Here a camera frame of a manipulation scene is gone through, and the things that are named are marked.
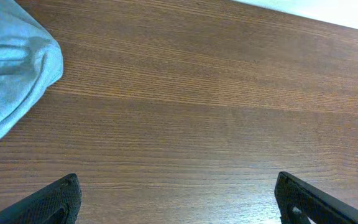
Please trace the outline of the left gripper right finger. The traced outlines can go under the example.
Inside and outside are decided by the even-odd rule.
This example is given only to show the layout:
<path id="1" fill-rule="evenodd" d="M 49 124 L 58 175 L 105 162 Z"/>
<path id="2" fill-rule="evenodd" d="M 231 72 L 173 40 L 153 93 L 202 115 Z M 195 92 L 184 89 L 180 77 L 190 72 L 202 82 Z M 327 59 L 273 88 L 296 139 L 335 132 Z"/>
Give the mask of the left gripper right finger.
<path id="1" fill-rule="evenodd" d="M 358 224 L 358 210 L 288 172 L 280 172 L 274 190 L 282 224 Z"/>

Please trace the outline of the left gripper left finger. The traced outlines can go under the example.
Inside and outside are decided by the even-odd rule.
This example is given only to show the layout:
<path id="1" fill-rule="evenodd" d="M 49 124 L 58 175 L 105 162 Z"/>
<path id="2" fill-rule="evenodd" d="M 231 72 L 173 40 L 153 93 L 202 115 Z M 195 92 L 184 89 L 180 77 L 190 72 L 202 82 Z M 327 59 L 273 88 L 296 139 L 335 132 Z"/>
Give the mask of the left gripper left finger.
<path id="1" fill-rule="evenodd" d="M 1 210 L 0 223 L 74 223 L 80 207 L 80 183 L 72 173 Z"/>

